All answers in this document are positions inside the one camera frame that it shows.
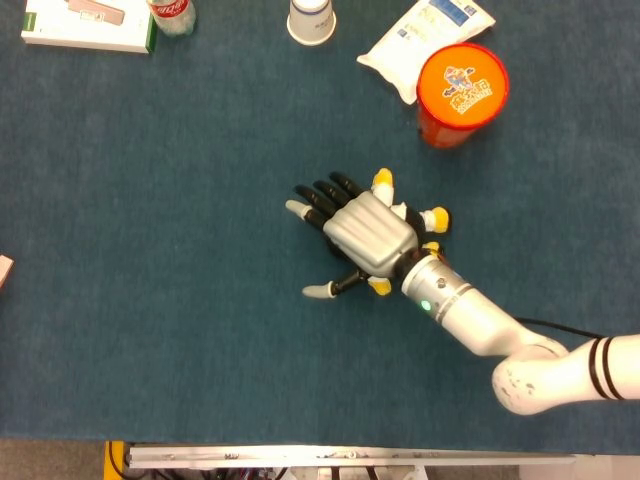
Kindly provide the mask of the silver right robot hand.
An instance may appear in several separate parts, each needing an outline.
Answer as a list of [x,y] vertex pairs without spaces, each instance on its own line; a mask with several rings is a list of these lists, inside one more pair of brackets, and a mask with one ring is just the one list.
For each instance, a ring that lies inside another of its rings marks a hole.
[[372,191],[341,172],[329,178],[311,187],[295,186],[301,199],[285,202],[289,212],[319,231],[352,265],[340,279],[302,289],[304,296],[314,299],[333,299],[371,277],[390,279],[401,257],[418,248],[414,228]]

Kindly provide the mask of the white snack bag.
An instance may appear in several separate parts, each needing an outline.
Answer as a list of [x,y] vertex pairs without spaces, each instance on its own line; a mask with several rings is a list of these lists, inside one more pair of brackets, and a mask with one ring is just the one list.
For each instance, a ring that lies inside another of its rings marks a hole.
[[433,53],[495,24],[473,0],[418,0],[357,62],[377,71],[411,105],[417,100],[419,74]]

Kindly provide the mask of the white and green box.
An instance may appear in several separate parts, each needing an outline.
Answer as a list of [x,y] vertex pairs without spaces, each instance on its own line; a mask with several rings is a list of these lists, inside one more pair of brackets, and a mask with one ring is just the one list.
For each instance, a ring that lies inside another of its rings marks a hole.
[[156,25],[146,0],[26,0],[27,44],[149,54]]

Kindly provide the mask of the cola bottle red label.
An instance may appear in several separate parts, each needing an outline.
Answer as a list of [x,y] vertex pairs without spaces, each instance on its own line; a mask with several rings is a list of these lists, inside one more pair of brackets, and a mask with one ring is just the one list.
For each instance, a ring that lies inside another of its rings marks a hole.
[[192,0],[146,0],[160,30],[170,37],[190,35],[195,28],[196,9]]

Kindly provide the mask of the orange snack canister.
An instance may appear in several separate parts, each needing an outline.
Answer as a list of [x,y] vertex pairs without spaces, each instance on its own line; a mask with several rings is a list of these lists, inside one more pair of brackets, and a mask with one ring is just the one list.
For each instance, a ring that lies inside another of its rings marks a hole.
[[500,115],[509,92],[507,69],[491,50],[469,42],[437,50],[416,86],[421,138],[442,149],[462,144]]

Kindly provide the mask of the black white plush doll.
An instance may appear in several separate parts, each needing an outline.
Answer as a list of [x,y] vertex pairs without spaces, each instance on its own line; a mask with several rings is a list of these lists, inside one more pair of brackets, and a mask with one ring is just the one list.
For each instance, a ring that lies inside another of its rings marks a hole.
[[[418,248],[436,253],[440,246],[430,239],[432,234],[444,234],[449,230],[450,214],[442,206],[432,207],[427,210],[416,210],[404,202],[394,201],[395,189],[392,172],[387,168],[380,169],[373,177],[370,190],[381,199],[391,210],[408,222],[418,236]],[[378,295],[385,296],[391,293],[391,279],[371,277],[365,282]]]

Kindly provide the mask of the teal felt table mat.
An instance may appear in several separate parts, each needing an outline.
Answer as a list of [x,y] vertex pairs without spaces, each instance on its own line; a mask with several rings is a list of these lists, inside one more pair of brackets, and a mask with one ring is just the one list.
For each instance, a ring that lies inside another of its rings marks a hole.
[[382,167],[451,214],[451,266],[508,313],[640,332],[640,0],[476,0],[501,114],[453,149],[356,59],[415,0],[194,0],[150,55],[26,44],[0,0],[0,437],[640,454],[640,402],[515,415],[492,358],[351,271],[285,208]]

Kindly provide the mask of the aluminium frame rail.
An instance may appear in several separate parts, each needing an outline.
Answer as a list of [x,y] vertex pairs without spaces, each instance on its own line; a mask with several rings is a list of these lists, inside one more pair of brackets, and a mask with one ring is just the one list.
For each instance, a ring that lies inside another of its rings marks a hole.
[[134,446],[134,469],[570,465],[574,455],[357,446]]

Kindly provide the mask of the white paper cup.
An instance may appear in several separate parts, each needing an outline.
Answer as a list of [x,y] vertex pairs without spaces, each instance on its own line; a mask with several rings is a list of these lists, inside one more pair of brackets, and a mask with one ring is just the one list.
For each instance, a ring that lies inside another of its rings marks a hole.
[[332,0],[289,0],[287,30],[301,45],[318,46],[326,42],[336,25]]

